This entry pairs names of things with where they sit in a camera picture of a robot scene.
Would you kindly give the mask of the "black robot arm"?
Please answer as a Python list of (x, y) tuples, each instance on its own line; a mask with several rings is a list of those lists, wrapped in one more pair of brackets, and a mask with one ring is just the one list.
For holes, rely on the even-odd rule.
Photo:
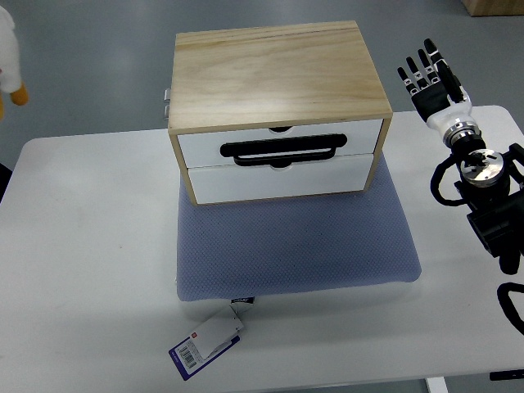
[[(523, 147), (514, 143), (505, 153), (488, 149), (472, 122), (452, 126), (444, 143), (451, 154), (436, 167), (431, 194), (443, 206), (468, 206), (468, 222), (481, 244), (499, 260), (503, 273), (516, 274), (523, 256), (523, 174), (517, 167), (523, 164)], [(440, 182), (452, 166), (459, 174), (457, 200), (440, 193)]]

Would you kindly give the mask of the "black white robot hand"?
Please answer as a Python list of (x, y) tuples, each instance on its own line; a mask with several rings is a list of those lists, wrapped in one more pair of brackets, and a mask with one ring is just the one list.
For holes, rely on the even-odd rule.
[(441, 135), (447, 147), (464, 135), (479, 135), (468, 93), (435, 43), (427, 38), (423, 45), (418, 50), (422, 68), (408, 56), (407, 67), (397, 69), (417, 113), (429, 129)]

